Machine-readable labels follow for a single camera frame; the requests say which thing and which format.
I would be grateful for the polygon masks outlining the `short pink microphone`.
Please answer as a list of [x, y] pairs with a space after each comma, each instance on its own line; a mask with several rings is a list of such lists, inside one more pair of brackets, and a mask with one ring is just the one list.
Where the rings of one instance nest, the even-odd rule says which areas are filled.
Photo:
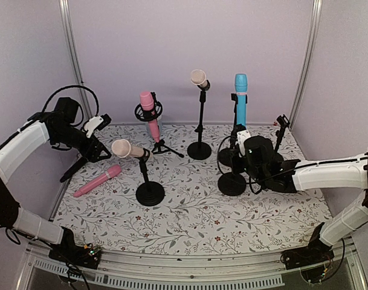
[[107, 169], [104, 173], [99, 175], [98, 177], [94, 178], [89, 183], [85, 184], [81, 188], [79, 188], [77, 191], [74, 192], [73, 196], [75, 198], [81, 197], [90, 191], [94, 190], [96, 187], [100, 186], [104, 182], [116, 177], [121, 173], [121, 167], [120, 165], [114, 165], [111, 166], [109, 169]]

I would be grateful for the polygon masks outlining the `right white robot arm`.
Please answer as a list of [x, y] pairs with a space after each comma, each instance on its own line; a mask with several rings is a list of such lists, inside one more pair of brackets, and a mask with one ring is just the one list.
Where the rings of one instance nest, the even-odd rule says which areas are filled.
[[307, 263], [316, 263], [341, 238], [368, 223], [368, 150], [345, 159], [283, 160], [269, 138], [241, 130], [233, 139], [245, 172], [263, 189], [278, 193], [342, 187], [362, 190], [336, 217], [315, 228], [303, 249]]

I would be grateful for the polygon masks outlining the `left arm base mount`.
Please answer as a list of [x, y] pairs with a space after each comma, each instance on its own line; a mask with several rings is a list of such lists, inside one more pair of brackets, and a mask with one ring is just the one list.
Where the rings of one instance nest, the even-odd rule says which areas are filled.
[[51, 248], [49, 258], [89, 269], [97, 269], [102, 256], [101, 248], [90, 244], [85, 246], [49, 244], [49, 247]]

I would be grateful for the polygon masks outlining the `black microphone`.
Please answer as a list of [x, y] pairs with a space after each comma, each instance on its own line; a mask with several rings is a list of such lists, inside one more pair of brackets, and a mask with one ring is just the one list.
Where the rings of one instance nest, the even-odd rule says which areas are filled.
[[70, 178], [78, 171], [80, 170], [86, 163], [88, 162], [88, 159], [85, 157], [79, 158], [60, 178], [60, 182], [63, 183]]

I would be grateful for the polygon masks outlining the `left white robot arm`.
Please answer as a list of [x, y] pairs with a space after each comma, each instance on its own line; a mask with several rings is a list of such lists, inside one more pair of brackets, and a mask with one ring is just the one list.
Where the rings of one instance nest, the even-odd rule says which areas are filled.
[[61, 97], [52, 111], [32, 115], [0, 146], [0, 227], [57, 246], [57, 253], [67, 262], [75, 262], [80, 257], [79, 247], [72, 243], [72, 231], [24, 209], [9, 191], [8, 183], [27, 159], [47, 143], [56, 149], [64, 145], [80, 154], [79, 160], [63, 174], [61, 181], [70, 179], [86, 163], [111, 157], [95, 135], [111, 122], [110, 116], [97, 114], [79, 129], [74, 125], [78, 109], [75, 100]]

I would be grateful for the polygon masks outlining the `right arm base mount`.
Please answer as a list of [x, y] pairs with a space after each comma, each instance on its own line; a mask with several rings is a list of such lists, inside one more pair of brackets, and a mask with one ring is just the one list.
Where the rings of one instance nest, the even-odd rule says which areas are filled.
[[283, 251], [280, 256], [280, 261], [286, 266], [286, 269], [295, 269], [330, 261], [333, 258], [334, 252], [331, 247], [304, 246]]

